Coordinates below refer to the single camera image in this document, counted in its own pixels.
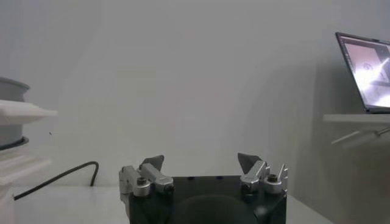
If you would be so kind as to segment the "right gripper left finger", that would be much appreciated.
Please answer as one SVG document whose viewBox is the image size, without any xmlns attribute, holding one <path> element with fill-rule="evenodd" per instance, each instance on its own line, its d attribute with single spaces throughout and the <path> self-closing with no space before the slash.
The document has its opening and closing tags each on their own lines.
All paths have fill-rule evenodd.
<svg viewBox="0 0 390 224">
<path fill-rule="evenodd" d="M 149 196 L 152 186 L 161 194 L 174 191 L 173 177 L 162 174 L 161 168 L 165 157 L 158 155 L 146 158 L 136 168 L 124 166 L 119 171 L 119 192 L 121 195 L 133 194 L 135 197 Z"/>
</svg>

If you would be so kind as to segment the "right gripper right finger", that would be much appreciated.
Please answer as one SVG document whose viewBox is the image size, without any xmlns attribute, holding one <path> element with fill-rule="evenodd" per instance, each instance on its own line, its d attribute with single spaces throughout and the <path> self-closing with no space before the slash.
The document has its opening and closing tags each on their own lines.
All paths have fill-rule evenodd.
<svg viewBox="0 0 390 224">
<path fill-rule="evenodd" d="M 243 170 L 240 176 L 241 189 L 248 194 L 260 189 L 267 194 L 285 194 L 288 191 L 288 168 L 283 164 L 277 174 L 257 155 L 238 153 L 238 162 Z"/>
</svg>

